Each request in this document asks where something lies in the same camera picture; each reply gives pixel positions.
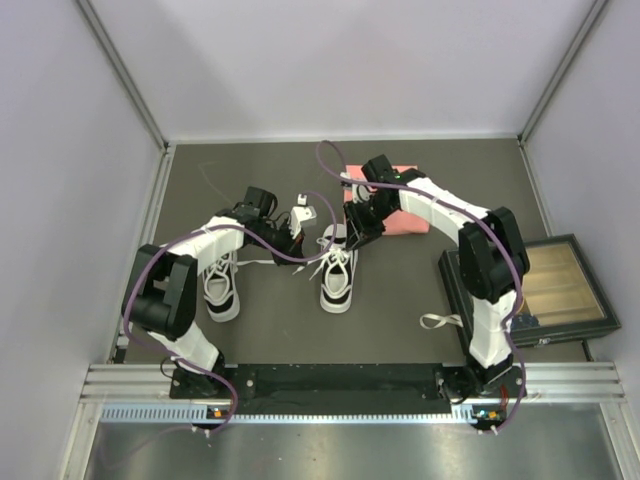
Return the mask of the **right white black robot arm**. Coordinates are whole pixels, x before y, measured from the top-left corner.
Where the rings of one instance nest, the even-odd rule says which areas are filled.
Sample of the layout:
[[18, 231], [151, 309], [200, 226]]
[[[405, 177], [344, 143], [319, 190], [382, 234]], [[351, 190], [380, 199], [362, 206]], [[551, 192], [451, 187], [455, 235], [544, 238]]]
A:
[[523, 276], [530, 269], [514, 214], [505, 207], [474, 206], [414, 168], [399, 172], [384, 155], [361, 170], [362, 180], [340, 175], [352, 190], [343, 206], [346, 247], [358, 250], [377, 240], [384, 221], [396, 212], [425, 220], [455, 242], [459, 273], [473, 302], [466, 380], [474, 393], [492, 394], [513, 364], [510, 318], [519, 308]]

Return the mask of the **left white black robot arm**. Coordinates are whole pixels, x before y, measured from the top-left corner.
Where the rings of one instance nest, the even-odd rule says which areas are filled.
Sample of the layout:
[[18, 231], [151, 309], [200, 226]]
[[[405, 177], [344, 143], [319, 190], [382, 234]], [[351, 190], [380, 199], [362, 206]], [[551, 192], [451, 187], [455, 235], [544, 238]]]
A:
[[304, 228], [316, 219], [304, 194], [288, 219], [271, 218], [277, 197], [249, 187], [231, 208], [216, 212], [201, 227], [157, 246], [136, 252], [122, 304], [126, 335], [133, 326], [145, 331], [180, 366], [193, 372], [192, 384], [205, 396], [226, 387], [223, 354], [197, 325], [198, 282], [248, 245], [260, 246], [284, 264], [302, 263]]

